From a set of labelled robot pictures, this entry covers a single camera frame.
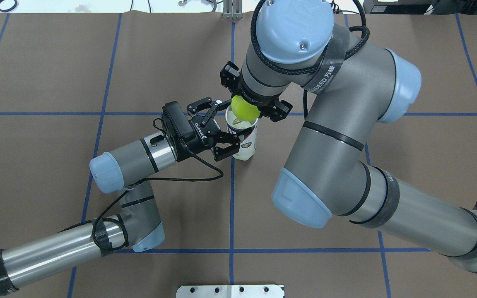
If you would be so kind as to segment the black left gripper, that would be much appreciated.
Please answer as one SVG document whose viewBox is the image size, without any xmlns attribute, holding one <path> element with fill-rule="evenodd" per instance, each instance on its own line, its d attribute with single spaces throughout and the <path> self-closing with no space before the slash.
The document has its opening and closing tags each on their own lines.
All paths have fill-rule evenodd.
<svg viewBox="0 0 477 298">
<path fill-rule="evenodd" d="M 176 161 L 181 162 L 191 158 L 193 154 L 199 154 L 213 149 L 215 161 L 224 160 L 240 150 L 240 138 L 237 134 L 221 132 L 220 126 L 214 120 L 214 116 L 223 109 L 223 102 L 212 100 L 210 97 L 198 100 L 187 106 L 187 113 L 191 120 L 189 131 L 182 130 L 175 139 Z M 195 117 L 201 111 L 207 110 L 203 117 Z M 229 144 L 223 148 L 217 144 Z"/>
</svg>

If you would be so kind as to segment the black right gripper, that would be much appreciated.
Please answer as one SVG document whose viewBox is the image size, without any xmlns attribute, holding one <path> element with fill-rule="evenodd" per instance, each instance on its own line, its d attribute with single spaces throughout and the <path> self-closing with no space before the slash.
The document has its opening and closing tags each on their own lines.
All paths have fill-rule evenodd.
<svg viewBox="0 0 477 298">
<path fill-rule="evenodd" d="M 242 96 L 246 102 L 256 106 L 260 110 L 259 118 L 267 117 L 273 122 L 281 121 L 293 108 L 291 103 L 279 99 L 287 85 L 273 88 L 260 83 L 248 64 L 239 69 L 236 64 L 228 61 L 220 70 L 220 83 L 229 90 L 231 98 Z"/>
</svg>

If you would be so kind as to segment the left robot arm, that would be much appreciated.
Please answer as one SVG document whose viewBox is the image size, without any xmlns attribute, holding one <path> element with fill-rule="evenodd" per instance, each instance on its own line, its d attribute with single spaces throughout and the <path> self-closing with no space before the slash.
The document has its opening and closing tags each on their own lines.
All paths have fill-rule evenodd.
<svg viewBox="0 0 477 298">
<path fill-rule="evenodd" d="M 151 134 L 160 111 L 114 108 L 106 96 L 0 98 L 0 249 L 97 217 L 117 196 L 98 190 L 89 159 Z M 235 164 L 216 163 L 224 177 L 212 182 L 152 183 L 167 237 L 157 253 L 128 248 L 13 297 L 173 297 L 184 284 L 236 283 Z"/>
</svg>

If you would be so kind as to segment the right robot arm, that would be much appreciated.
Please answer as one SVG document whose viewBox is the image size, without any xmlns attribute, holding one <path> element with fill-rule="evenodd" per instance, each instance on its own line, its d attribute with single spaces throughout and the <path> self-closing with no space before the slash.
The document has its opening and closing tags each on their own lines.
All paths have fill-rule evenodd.
<svg viewBox="0 0 477 298">
<path fill-rule="evenodd" d="M 419 69 L 369 42 L 361 25 L 334 21 L 326 0 L 260 0 L 237 83 L 228 86 L 271 121 L 290 83 L 316 95 L 280 170 L 272 203 L 311 228 L 333 216 L 377 229 L 446 256 L 477 274 L 477 202 L 472 211 L 434 198 L 382 168 L 360 162 L 373 126 L 402 117 L 422 86 Z"/>
</svg>

